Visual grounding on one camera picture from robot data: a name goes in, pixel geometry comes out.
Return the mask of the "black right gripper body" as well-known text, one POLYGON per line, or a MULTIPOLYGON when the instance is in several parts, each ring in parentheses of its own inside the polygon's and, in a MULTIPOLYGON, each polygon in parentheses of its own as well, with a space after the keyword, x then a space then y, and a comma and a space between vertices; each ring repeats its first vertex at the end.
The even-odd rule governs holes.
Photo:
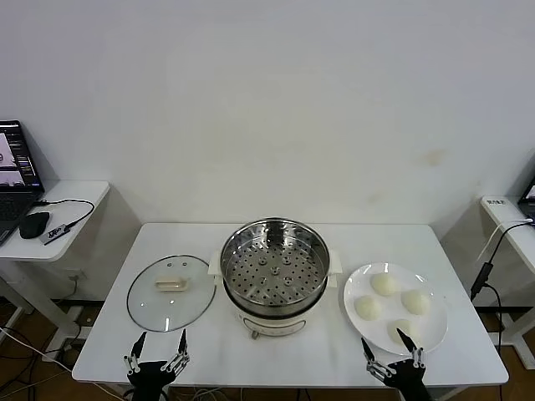
POLYGON ((388 367, 395 372, 386 378, 386 385, 399 390, 405 401, 431 400, 431 395, 423 384, 425 368, 416 368, 413 360, 391 363, 388 367))

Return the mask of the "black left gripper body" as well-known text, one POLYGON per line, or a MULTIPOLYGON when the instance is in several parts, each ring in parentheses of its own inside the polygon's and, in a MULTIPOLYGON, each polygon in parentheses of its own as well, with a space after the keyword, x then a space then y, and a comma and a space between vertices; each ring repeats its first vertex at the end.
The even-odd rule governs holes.
POLYGON ((127 391, 132 401, 158 401, 168 400, 165 387, 176 379, 173 369, 164 368, 165 361, 143 362, 139 371, 127 373, 132 388, 127 391))

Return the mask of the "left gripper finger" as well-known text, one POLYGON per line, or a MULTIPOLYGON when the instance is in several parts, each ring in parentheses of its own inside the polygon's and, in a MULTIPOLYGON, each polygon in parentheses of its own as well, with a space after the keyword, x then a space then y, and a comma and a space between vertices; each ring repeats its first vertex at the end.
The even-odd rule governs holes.
POLYGON ((181 373, 189 361, 190 356, 187 351, 186 330, 183 329, 176 353, 164 365, 164 371, 167 373, 181 373))
POLYGON ((123 357, 127 373, 138 373, 140 371, 139 360, 144 347, 145 338, 146 332, 143 332, 134 342, 130 353, 123 357))

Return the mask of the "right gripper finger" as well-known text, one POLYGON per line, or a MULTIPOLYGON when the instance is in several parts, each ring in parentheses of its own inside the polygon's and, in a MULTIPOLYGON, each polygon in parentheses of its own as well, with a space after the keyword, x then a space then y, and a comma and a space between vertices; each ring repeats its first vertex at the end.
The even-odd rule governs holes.
POLYGON ((369 344, 366 342, 365 338, 361 338, 361 343, 364 351, 364 356, 366 358, 366 370, 373 377, 377 379, 386 379, 389 377, 389 369, 382 362, 375 359, 375 355, 371 351, 369 344))
POLYGON ((402 343, 405 345, 407 350, 410 352, 413 365, 415 368, 425 368, 424 364, 424 350, 415 345, 414 341, 410 336, 405 334, 400 328, 396 328, 402 343))

